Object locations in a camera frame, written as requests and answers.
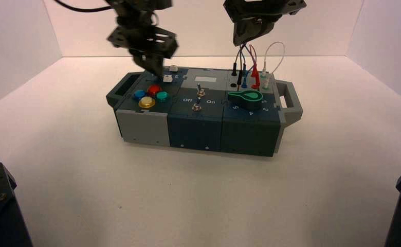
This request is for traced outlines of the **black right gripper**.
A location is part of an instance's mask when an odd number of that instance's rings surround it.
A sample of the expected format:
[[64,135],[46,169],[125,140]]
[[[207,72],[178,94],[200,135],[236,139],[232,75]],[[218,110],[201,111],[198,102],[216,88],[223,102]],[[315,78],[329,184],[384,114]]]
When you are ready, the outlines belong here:
[[233,44],[240,46],[270,33],[274,28],[272,20],[255,20],[284,14],[294,15],[306,7],[305,1],[230,1],[223,3],[227,14],[234,22]]

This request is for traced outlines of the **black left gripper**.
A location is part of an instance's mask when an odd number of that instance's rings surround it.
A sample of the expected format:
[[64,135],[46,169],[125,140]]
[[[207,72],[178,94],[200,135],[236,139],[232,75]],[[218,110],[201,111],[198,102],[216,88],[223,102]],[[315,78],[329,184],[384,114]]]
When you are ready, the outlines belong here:
[[152,57],[147,54],[133,55],[133,61],[157,77],[163,77],[164,58],[171,58],[178,49],[176,34],[156,26],[134,29],[118,26],[107,40],[114,47],[155,53]]

